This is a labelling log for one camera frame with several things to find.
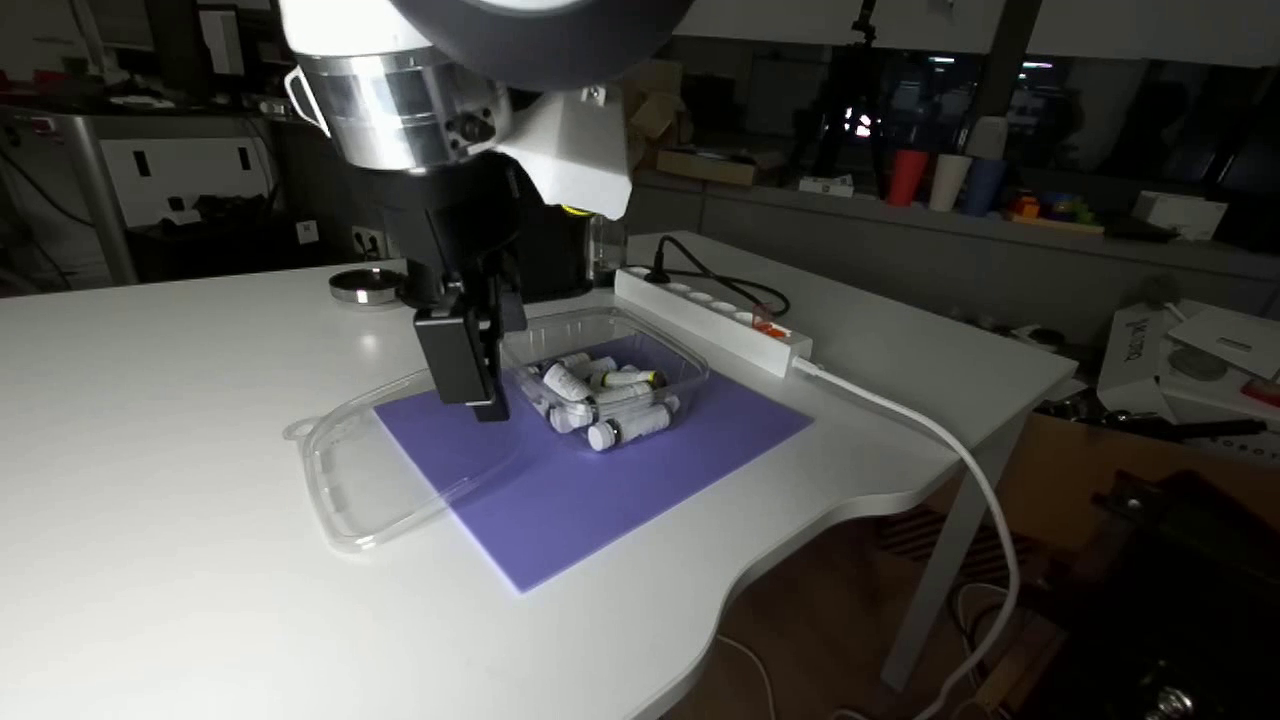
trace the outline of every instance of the purple mat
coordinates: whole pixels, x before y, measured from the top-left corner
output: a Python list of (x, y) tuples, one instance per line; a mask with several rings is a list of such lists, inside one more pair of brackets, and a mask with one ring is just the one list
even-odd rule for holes
[(509, 424), (475, 424), (471, 412), (448, 408), (442, 394), (410, 394), (378, 412), (522, 593), (807, 424), (807, 415), (711, 373), (668, 432), (597, 456), (581, 434), (556, 434), (513, 385), (509, 400)]

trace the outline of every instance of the cylindrical object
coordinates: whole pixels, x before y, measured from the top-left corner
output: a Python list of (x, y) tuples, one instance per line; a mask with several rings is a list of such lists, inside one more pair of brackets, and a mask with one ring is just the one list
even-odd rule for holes
[(330, 274), (330, 295), (342, 302), (399, 302), (405, 274), (388, 267), (358, 267)]
[(572, 352), (572, 357), (560, 357), (556, 365), (564, 365), (575, 374), (581, 366), (593, 365), (593, 357), (589, 352)]
[(575, 432), (648, 405), (652, 405), (652, 388), (639, 385), (635, 391), (604, 394), (604, 405), (602, 400), (570, 405), (564, 424)]
[(564, 405), (560, 394), (541, 385), (538, 366), (516, 373), (522, 394), (533, 405), (538, 415), (544, 415), (560, 434), (572, 432), (564, 427)]
[(990, 217), (1004, 185), (1004, 158), (977, 157), (960, 190), (964, 217)]
[(663, 405), (652, 405), (646, 412), (623, 412), (604, 424), (593, 424), (589, 443), (593, 443), (593, 453), (607, 453), (607, 447), (633, 443), (639, 434), (658, 434), (663, 427), (673, 427), (673, 412)]
[(969, 175), (969, 163), (972, 163), (969, 157), (952, 157), (952, 150), (937, 157), (933, 190), (927, 190), (927, 208), (933, 213), (952, 213), (957, 208), (957, 196), (960, 196), (964, 175)]
[(902, 147), (892, 157), (887, 173), (887, 204), (907, 208), (923, 185), (927, 150), (923, 147)]
[(581, 374), (572, 374), (564, 365), (552, 365), (552, 366), (544, 373), (544, 385), (549, 385), (560, 400), (570, 400), (570, 405), (581, 405), (581, 400), (593, 394), (593, 388), (589, 388)]
[(604, 388), (630, 388), (630, 385), (658, 385), (658, 373), (646, 373), (646, 366), (604, 373)]
[(597, 357), (593, 365), (583, 365), (575, 374), (593, 388), (604, 388), (604, 374), (615, 373), (613, 357)]
[(455, 158), (442, 92), (461, 77), (446, 51), (301, 57), (293, 106), (369, 173), (433, 173)]

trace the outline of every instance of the black cable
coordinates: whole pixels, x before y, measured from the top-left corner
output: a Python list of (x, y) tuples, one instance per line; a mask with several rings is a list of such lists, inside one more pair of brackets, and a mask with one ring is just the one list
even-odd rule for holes
[(85, 223), (85, 227), (95, 227), (87, 217), (80, 213), (67, 213), (67, 204), (60, 204), (20, 158), (13, 158), (6, 147), (0, 147), (0, 163), (8, 163), (47, 208), (55, 208), (64, 220), (72, 223)]
[(701, 256), (691, 256), (688, 244), (679, 244), (679, 234), (661, 234), (661, 238), (658, 238), (648, 280), (663, 285), (663, 280), (673, 274), (673, 272), (663, 267), (663, 262), (668, 262), (663, 246), (668, 246), (668, 244), (698, 267), (698, 272), (688, 272), (688, 274), (706, 274), (706, 280), (725, 285), (730, 290), (744, 295), (744, 298), (748, 298), (752, 308), (760, 308), (763, 317), (787, 317), (787, 313), (793, 313), (793, 298), (787, 298), (780, 286), (711, 272)]
[(768, 317), (787, 317), (793, 313), (793, 298), (780, 290), (780, 286), (768, 286), (768, 285), (758, 285), (758, 280), (744, 280), (744, 274), (720, 274), (720, 272), (688, 272), (688, 267), (668, 267), (668, 274), (706, 274), (706, 280), (717, 280), (717, 285), (738, 285), (744, 286), (748, 295), (760, 290), (760, 295), (772, 295), (775, 308), (760, 302), (760, 295), (752, 295), (758, 308), (763, 308)]
[(271, 186), (267, 186), (267, 217), (276, 217), (276, 199), (286, 190), (286, 166), (276, 163), (271, 147), (271, 122), (266, 119), (256, 131), (259, 144), (253, 144), (253, 157), (266, 158), (266, 166), (271, 173)]

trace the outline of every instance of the box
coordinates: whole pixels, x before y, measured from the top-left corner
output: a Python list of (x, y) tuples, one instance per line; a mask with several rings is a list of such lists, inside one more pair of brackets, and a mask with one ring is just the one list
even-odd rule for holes
[(1140, 190), (1136, 220), (1172, 227), (1179, 238), (1211, 238), (1217, 223), (1229, 217), (1229, 204), (1172, 190)]
[(1229, 492), (1280, 530), (1275, 469), (1056, 415), (1030, 418), (999, 485), (1004, 517), (1017, 535), (1056, 552), (1080, 552), (1106, 528), (1106, 510), (1091, 494), (1107, 492), (1118, 470), (1140, 478), (1201, 470), (1211, 488)]
[(661, 150), (658, 173), (706, 180), (706, 185), (758, 185), (752, 158), (730, 158), (730, 157), (701, 157), (701, 150)]
[[(1113, 412), (1164, 415), (1172, 424), (1260, 418), (1268, 424), (1260, 434), (1219, 434), (1197, 443), (1268, 460), (1280, 476), (1280, 408), (1256, 394), (1256, 374), (1229, 365), (1229, 347), (1211, 347), (1211, 338), (1229, 344), (1236, 335), (1229, 333), (1229, 317), (1242, 313), (1219, 313), (1194, 298), (1179, 308), (1185, 313), (1133, 302), (1113, 317), (1107, 357), (1098, 385), (1101, 405)], [(1207, 317), (1211, 322), (1204, 328), (1207, 338), (1189, 347), (1185, 328), (1194, 328), (1197, 317)]]
[(684, 106), (684, 64), (646, 58), (623, 80), (623, 110), (630, 110), (630, 158), (633, 166), (652, 163), (658, 150), (684, 144), (691, 136)]
[(1280, 319), (1217, 302), (1179, 302), (1185, 319), (1164, 335), (1201, 347), (1249, 374), (1280, 385)]

